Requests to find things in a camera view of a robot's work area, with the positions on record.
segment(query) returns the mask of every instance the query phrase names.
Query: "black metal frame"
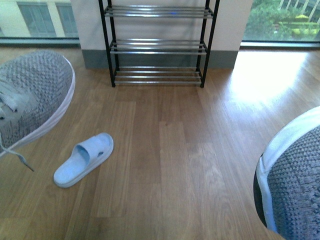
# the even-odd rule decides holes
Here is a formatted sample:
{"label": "black metal frame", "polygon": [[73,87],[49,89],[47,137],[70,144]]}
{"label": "black metal frame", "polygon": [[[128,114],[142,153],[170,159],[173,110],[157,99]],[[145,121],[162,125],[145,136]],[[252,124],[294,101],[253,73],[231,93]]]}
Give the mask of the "black metal frame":
{"label": "black metal frame", "polygon": [[[210,58],[210,53],[211,53],[211,46],[213,42],[213,37],[214,37],[214,32],[215,32],[215,26],[217,22],[217,15],[218,15],[218,10],[219,10],[219,4],[220,0],[215,1],[215,6],[214,6],[214,11],[212,12],[209,4],[210,0],[205,1],[205,8],[204,11],[202,12],[201,16],[201,11],[199,8],[190,8],[190,7],[182,7],[181,9],[175,8],[175,7],[165,7],[165,6],[141,6],[141,5],[133,5],[133,6],[122,6],[126,9],[124,10],[118,10],[117,12],[117,7],[121,6],[113,6],[112,5],[112,0],[107,0],[108,6],[104,8],[103,6],[103,1],[98,0],[99,2],[99,8],[100,8],[100,15],[101,15],[101,21],[102,21],[102,28],[103,28],[103,34],[104,34],[104,42],[105,42],[105,48],[106,48],[106,55],[107,55],[107,62],[108,62],[108,67],[109,67],[109,73],[110,73],[110,78],[111,78],[111,85],[112,87],[116,86],[116,77],[119,78],[144,78],[144,79],[154,79],[154,78],[159,78],[159,79],[164,79],[164,78],[172,78],[172,79],[200,79],[200,81],[120,81],[121,83],[156,83],[156,84],[163,84],[163,83],[170,83],[170,84],[177,84],[177,83],[183,83],[183,84],[199,84],[201,88],[205,86],[205,81],[206,81],[206,76],[207,76],[207,70],[208,70],[208,65],[209,65],[209,58]],[[145,7],[152,7],[154,8],[154,12],[150,11],[149,8],[147,11],[144,10]],[[161,39],[145,39],[144,44],[147,47],[132,47],[128,46],[125,47],[124,50],[120,49],[121,43],[117,44],[117,38],[116,38],[116,30],[115,30],[115,21],[114,17],[163,17],[163,18],[176,18],[179,17],[178,15],[174,15],[173,12],[166,11],[166,9],[170,9],[170,11],[174,10],[177,13],[180,12],[180,17],[181,18],[189,18],[189,17],[194,17],[194,18],[203,18],[202,22],[202,29],[201,29],[201,35],[200,35],[200,42],[199,42],[199,47],[197,52],[194,52],[194,49],[185,49],[185,51],[178,49],[178,51],[174,51],[172,48],[164,48],[163,46],[173,46],[175,44],[169,44],[168,42],[173,42],[172,40],[161,40]],[[192,13],[193,9],[196,9],[196,13],[194,16],[188,15],[189,13]],[[109,44],[109,38],[108,38],[108,32],[107,32],[107,24],[106,24],[106,17],[109,17],[110,19],[110,28],[112,32],[112,41]],[[205,43],[205,31],[206,31],[206,25],[207,25],[207,19],[212,19],[211,23],[211,28],[210,28],[210,34],[209,34],[209,40],[208,40],[208,46],[206,46]],[[142,68],[143,71],[120,71],[120,64],[119,64],[119,54],[150,54],[151,50],[154,48],[149,47],[149,41],[157,41],[157,44],[163,45],[161,48],[157,48],[157,52],[153,52],[153,54],[178,54],[178,55],[197,55],[197,61],[196,61],[196,66],[195,66],[195,71],[193,71],[193,76],[185,77],[185,76],[155,76],[152,74],[158,74],[158,73],[183,73],[183,71],[144,71],[144,68],[149,68],[152,69],[153,67],[137,67],[137,68]],[[114,55],[114,60],[115,60],[115,68],[113,68],[113,62],[112,62],[112,57],[111,54]],[[201,65],[201,58],[202,55],[205,55],[205,62],[204,62],[204,68],[203,72],[201,72],[200,65]],[[117,74],[121,73],[151,73],[149,76],[121,76]]]}

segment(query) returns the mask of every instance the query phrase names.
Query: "sneaker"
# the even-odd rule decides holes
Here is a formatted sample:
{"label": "sneaker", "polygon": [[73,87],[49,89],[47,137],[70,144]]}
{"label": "sneaker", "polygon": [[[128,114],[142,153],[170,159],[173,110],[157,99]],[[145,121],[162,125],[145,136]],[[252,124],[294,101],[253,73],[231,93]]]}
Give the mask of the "sneaker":
{"label": "sneaker", "polygon": [[65,114],[75,71],[57,52],[41,50],[0,65],[0,158],[49,132]]}

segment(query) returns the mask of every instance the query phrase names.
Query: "light blue slipper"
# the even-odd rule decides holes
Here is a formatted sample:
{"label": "light blue slipper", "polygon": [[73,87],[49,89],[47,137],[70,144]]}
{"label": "light blue slipper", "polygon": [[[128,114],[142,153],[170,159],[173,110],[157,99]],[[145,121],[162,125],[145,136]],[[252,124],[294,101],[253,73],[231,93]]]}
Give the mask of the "light blue slipper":
{"label": "light blue slipper", "polygon": [[71,187],[102,164],[113,149],[114,141],[105,132],[77,144],[71,157],[55,171],[54,183],[60,188]]}

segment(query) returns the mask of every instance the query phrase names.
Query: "rack shelf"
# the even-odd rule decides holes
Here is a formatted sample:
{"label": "rack shelf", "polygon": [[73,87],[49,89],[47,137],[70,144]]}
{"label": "rack shelf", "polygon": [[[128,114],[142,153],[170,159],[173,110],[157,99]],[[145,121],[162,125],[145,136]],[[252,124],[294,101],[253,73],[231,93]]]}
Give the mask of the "rack shelf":
{"label": "rack shelf", "polygon": [[[209,57],[220,0],[215,1],[214,11],[209,7],[210,0],[203,7],[191,6],[161,6],[161,5],[112,5],[107,0],[98,0],[106,55],[111,78],[111,85],[116,84],[192,84],[204,87],[208,69]],[[106,18],[110,19],[112,39],[109,42]],[[114,18],[184,18],[202,19],[199,39],[157,39],[129,38],[117,39]],[[207,20],[211,21],[208,44],[205,43]],[[121,66],[119,55],[169,55],[196,56],[194,67],[181,66]],[[201,71],[201,58],[205,57],[204,68]]]}
{"label": "rack shelf", "polygon": [[106,17],[198,18],[212,19],[210,8],[154,5],[113,5],[104,10]]}
{"label": "rack shelf", "polygon": [[206,55],[206,44],[199,40],[117,39],[110,45],[111,54]]}

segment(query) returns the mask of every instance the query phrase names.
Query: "hardwood floor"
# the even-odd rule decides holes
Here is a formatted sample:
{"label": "hardwood floor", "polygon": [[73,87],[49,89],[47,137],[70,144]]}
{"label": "hardwood floor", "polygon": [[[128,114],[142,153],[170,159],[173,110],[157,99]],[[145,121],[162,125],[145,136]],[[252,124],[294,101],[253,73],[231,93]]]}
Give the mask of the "hardwood floor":
{"label": "hardwood floor", "polygon": [[[33,48],[0,48],[0,64]],[[0,160],[0,240],[280,240],[260,222],[253,177],[289,121],[320,105],[320,51],[242,50],[204,88],[112,88],[106,69],[72,63],[58,125]],[[100,132],[112,155],[76,185],[53,183],[75,144]]]}

